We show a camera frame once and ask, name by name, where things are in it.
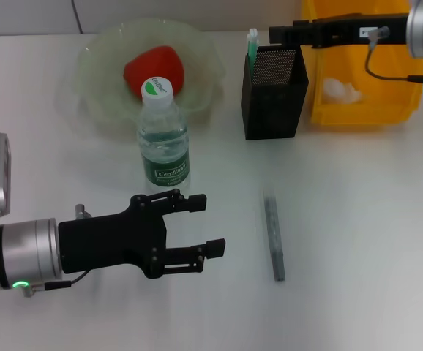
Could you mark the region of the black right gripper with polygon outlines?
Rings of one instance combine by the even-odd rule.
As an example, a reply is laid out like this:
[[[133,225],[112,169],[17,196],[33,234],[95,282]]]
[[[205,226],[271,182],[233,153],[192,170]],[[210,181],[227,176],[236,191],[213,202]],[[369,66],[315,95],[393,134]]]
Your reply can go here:
[[[370,31],[377,32],[379,45],[404,45],[406,43],[407,13],[348,14],[330,18],[295,20],[293,26],[269,28],[269,42],[281,45],[312,45],[330,48],[343,45],[369,45]]]

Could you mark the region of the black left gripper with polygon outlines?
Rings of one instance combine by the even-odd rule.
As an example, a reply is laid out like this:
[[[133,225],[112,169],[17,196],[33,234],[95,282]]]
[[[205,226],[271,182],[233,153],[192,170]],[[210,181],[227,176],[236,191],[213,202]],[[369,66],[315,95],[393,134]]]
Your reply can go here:
[[[130,264],[145,277],[201,273],[206,259],[225,252],[225,239],[183,247],[167,247],[162,216],[206,210],[205,194],[185,197],[179,189],[154,195],[136,195],[118,214],[58,224],[59,253],[64,273]]]

